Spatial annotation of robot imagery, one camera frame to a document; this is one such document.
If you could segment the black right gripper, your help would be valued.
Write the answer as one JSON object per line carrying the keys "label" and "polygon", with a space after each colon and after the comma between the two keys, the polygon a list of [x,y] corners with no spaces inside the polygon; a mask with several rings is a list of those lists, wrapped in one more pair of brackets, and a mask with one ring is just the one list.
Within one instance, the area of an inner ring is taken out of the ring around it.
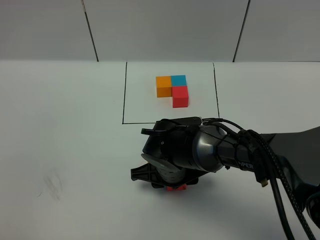
{"label": "black right gripper", "polygon": [[154,188],[195,185],[200,167],[193,156],[193,142],[200,125],[179,125],[172,119],[157,121],[152,129],[143,128],[148,136],[142,150],[146,164],[132,168],[132,181],[150,182]]}

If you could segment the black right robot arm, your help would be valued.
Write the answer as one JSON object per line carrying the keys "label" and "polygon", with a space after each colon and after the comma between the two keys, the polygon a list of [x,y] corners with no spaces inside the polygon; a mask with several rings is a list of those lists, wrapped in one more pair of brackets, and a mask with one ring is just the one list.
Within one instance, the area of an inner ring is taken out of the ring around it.
{"label": "black right robot arm", "polygon": [[280,179],[301,211],[320,223],[320,130],[259,134],[228,128],[221,118],[161,119],[142,129],[146,164],[130,171],[131,179],[154,188],[195,185],[221,169],[252,172],[262,185]]}

